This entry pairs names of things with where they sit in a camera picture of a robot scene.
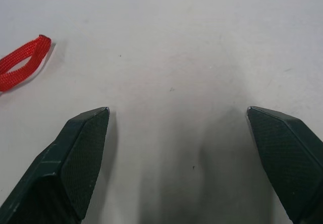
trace white surface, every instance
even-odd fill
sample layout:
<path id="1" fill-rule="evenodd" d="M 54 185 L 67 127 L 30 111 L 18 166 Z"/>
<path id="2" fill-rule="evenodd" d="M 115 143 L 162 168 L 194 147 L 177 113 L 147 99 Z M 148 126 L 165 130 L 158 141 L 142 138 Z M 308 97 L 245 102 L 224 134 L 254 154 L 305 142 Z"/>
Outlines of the white surface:
<path id="1" fill-rule="evenodd" d="M 0 96 L 0 202 L 67 119 L 110 106 L 114 165 L 84 223 L 289 223 L 244 112 L 280 110 L 323 137 L 322 4 L 2 0 L 1 55 L 38 34 L 58 44 Z"/>

